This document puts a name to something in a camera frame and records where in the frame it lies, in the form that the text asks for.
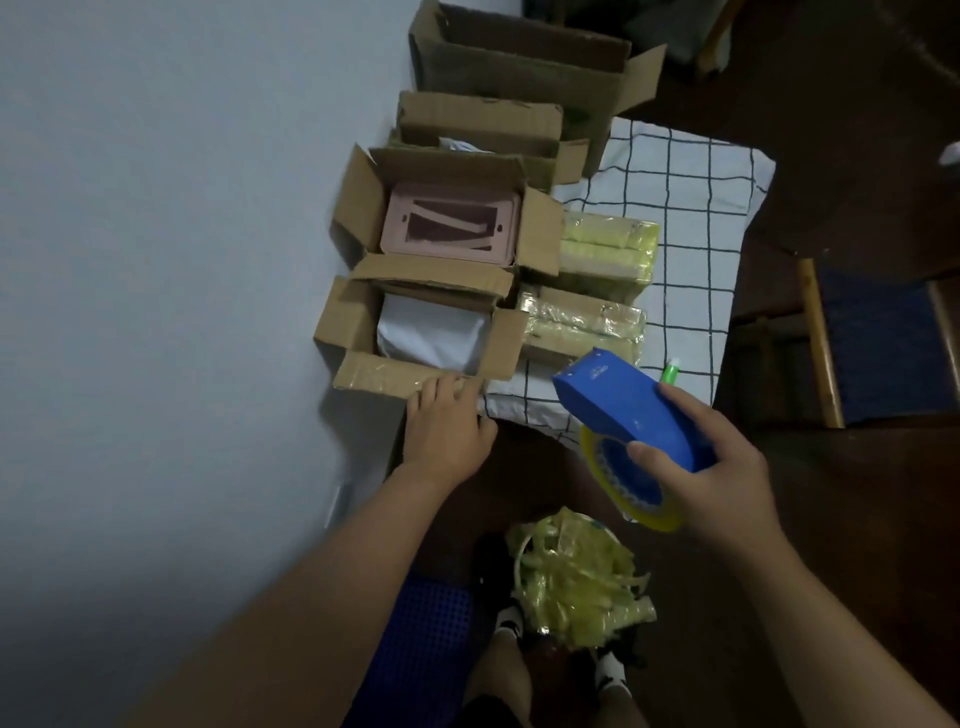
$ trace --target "forearm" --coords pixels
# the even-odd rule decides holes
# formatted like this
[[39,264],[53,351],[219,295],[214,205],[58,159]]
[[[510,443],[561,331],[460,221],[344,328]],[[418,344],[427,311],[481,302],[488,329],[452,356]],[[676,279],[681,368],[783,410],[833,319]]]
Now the forearm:
[[785,538],[752,558],[734,560],[734,567],[807,725],[956,725]]
[[338,726],[446,490],[400,466],[137,712],[134,725]]

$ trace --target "black shorts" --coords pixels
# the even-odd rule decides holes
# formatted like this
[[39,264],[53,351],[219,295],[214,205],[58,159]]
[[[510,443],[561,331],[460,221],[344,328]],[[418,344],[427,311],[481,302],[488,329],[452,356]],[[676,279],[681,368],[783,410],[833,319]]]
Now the black shorts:
[[450,728],[523,728],[514,712],[498,697],[477,695],[460,709]]

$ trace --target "person's left arm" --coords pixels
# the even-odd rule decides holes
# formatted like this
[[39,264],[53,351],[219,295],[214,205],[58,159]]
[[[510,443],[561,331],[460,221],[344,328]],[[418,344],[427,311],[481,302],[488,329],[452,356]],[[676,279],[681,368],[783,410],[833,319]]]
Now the person's left arm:
[[339,726],[420,541],[496,437],[481,382],[431,379],[407,402],[403,464],[342,527],[229,622],[130,726]]

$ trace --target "white tablecloth with black grid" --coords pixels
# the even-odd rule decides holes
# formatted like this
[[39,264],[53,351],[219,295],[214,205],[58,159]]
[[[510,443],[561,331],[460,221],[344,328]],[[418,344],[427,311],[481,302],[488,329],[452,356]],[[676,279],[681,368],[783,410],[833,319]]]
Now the white tablecloth with black grid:
[[[775,163],[757,149],[614,119],[600,171],[554,190],[569,209],[660,223],[654,280],[634,303],[647,315],[640,368],[659,378],[678,357],[678,386],[713,402],[727,344],[743,234]],[[579,423],[557,401],[553,372],[520,361],[493,381],[480,408],[579,446]]]

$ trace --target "white sock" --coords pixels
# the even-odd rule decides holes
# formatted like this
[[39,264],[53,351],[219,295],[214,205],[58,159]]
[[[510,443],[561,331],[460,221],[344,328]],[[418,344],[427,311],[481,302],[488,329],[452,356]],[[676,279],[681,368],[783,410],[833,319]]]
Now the white sock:
[[597,694],[613,686],[619,686],[630,692],[627,687],[627,672],[623,668],[623,663],[617,660],[612,652],[608,652],[597,661],[596,670],[593,672],[593,686],[596,688]]
[[515,604],[511,604],[506,609],[501,609],[496,616],[496,626],[493,628],[493,633],[495,635],[501,631],[509,632],[518,640],[523,637],[523,613]]

